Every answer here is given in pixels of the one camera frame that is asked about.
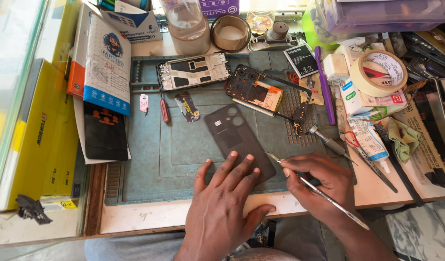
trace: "green cloth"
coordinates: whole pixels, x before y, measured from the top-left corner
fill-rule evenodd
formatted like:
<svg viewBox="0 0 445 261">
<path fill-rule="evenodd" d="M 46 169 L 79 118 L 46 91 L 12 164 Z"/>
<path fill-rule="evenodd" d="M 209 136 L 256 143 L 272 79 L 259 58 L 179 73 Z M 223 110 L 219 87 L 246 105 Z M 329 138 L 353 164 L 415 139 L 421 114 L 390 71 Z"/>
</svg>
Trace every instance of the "green cloth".
<svg viewBox="0 0 445 261">
<path fill-rule="evenodd" d="M 419 146 L 419 138 L 421 134 L 408 125 L 394 120 L 389 117 L 389 138 L 393 140 L 395 144 L 395 152 L 398 159 L 407 163 L 413 152 Z"/>
</svg>

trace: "purple toothbrush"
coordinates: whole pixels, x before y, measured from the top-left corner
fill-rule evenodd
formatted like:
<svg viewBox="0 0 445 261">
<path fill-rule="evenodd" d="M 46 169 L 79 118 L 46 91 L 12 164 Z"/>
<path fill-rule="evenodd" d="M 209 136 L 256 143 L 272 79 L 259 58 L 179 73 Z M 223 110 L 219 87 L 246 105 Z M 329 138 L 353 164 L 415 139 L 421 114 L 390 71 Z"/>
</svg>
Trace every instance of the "purple toothbrush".
<svg viewBox="0 0 445 261">
<path fill-rule="evenodd" d="M 324 75 L 321 67 L 321 47 L 316 46 L 314 49 L 314 58 L 318 64 L 319 69 L 319 81 L 321 82 L 322 95 L 324 96 L 324 103 L 326 104 L 327 115 L 329 116 L 329 123 L 335 125 L 334 107 L 332 106 L 331 91 L 329 89 L 329 83 Z"/>
</svg>

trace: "black phone back cover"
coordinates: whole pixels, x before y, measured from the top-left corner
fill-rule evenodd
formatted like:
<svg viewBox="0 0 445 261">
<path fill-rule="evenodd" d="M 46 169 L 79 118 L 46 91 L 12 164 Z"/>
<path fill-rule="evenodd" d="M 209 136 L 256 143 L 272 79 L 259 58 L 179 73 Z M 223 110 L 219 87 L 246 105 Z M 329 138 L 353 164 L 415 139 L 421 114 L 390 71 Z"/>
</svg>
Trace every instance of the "black phone back cover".
<svg viewBox="0 0 445 261">
<path fill-rule="evenodd" d="M 224 158 L 227 158 L 231 151 L 239 153 L 234 167 L 238 166 L 248 154 L 254 156 L 254 162 L 247 175 L 255 167 L 261 170 L 256 185 L 276 175 L 276 169 L 235 104 L 206 115 L 204 120 Z"/>
</svg>

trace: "blue silicone repair mat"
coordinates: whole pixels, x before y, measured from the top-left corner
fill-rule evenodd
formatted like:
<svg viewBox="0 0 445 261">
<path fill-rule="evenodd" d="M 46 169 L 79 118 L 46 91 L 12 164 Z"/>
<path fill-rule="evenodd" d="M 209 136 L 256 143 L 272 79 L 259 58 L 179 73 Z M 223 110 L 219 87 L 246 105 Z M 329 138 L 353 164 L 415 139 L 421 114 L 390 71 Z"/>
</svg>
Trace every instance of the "blue silicone repair mat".
<svg viewBox="0 0 445 261">
<path fill-rule="evenodd" d="M 285 58 L 282 52 L 274 55 L 281 55 L 275 60 Z M 127 140 L 132 159 L 109 164 L 106 205 L 189 199 L 192 197 L 193 179 L 199 166 L 207 158 L 212 159 L 214 164 L 208 172 L 211 176 L 224 161 L 218 146 L 207 130 L 203 117 L 233 103 L 224 92 L 225 82 L 186 90 L 190 93 L 201 115 L 200 119 L 193 123 L 186 122 L 174 100 L 179 92 L 164 92 L 163 98 L 168 103 L 171 115 L 171 127 L 161 120 L 160 94 L 155 66 L 163 61 L 183 57 L 133 57 L 131 116 L 126 121 Z M 228 57 L 232 71 L 238 64 L 249 65 L 248 55 L 229 55 Z M 272 64 L 272 68 L 276 69 L 275 63 Z M 293 72 L 291 69 L 267 71 L 284 80 L 289 80 L 291 72 Z M 291 87 L 279 86 L 279 84 L 275 86 L 284 90 L 279 111 L 291 115 L 295 105 L 300 103 L 299 92 Z M 139 98 L 142 93 L 150 98 L 150 110 L 146 116 L 139 110 Z M 315 124 L 324 135 L 345 145 L 339 138 L 337 127 L 329 126 L 325 106 L 316 104 L 309 106 L 307 116 L 301 124 L 304 132 L 300 138 L 295 136 L 289 122 L 282 117 L 272 118 L 247 107 L 237 106 L 265 151 L 270 151 L 279 158 L 320 151 L 332 157 L 334 162 L 351 167 L 346 158 L 339 157 L 326 149 L 316 135 L 305 134 L 306 130 Z M 274 161 L 273 165 L 277 170 L 276 176 L 255 187 L 253 193 L 287 190 L 282 168 Z"/>
</svg>

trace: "hand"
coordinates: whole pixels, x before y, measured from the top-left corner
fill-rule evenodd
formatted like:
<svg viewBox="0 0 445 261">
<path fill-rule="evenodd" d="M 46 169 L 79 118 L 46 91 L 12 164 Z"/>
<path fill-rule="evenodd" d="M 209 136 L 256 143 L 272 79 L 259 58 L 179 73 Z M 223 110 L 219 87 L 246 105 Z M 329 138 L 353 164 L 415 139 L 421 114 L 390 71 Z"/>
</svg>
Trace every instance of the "hand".
<svg viewBox="0 0 445 261">
<path fill-rule="evenodd" d="M 266 214 L 276 209 L 273 205 L 261 205 L 243 218 L 243 206 L 260 176 L 260 169 L 254 168 L 245 176 L 254 160 L 249 154 L 230 172 L 236 159 L 237 151 L 232 151 L 208 186 L 205 176 L 211 160 L 198 169 L 192 204 L 185 220 L 185 238 L 174 260 L 220 261 L 248 240 Z"/>
<path fill-rule="evenodd" d="M 348 217 L 325 198 L 308 190 L 292 170 L 309 172 L 318 178 L 322 183 L 322 186 L 317 186 L 319 190 L 333 198 L 346 210 L 356 213 L 353 174 L 350 169 L 333 163 L 330 157 L 319 152 L 289 157 L 281 160 L 281 165 L 287 177 L 287 189 L 319 221 L 331 227 Z"/>
</svg>

